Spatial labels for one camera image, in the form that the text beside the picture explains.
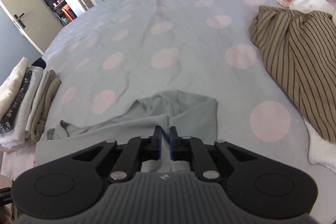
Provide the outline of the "person's left hand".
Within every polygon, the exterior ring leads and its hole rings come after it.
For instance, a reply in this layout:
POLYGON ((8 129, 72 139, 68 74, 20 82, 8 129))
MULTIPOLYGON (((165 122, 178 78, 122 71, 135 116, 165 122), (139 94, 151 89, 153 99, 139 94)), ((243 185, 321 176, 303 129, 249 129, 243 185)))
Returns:
POLYGON ((0 174, 0 189, 8 188, 12 186, 12 179, 0 174))

